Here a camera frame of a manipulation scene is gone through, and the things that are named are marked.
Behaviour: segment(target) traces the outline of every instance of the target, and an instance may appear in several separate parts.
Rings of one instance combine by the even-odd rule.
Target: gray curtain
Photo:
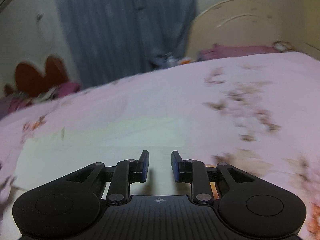
[[[84,88],[167,67],[184,54],[195,0],[57,0]]]

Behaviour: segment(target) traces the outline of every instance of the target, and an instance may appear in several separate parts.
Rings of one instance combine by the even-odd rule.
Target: metal rivet
[[[108,199],[112,202],[119,202],[124,199],[124,196],[119,193],[111,194]]]
[[[201,194],[198,194],[196,196],[196,199],[199,200],[199,201],[205,202],[205,201],[211,200],[212,198],[211,198],[211,196],[209,194],[201,193]]]

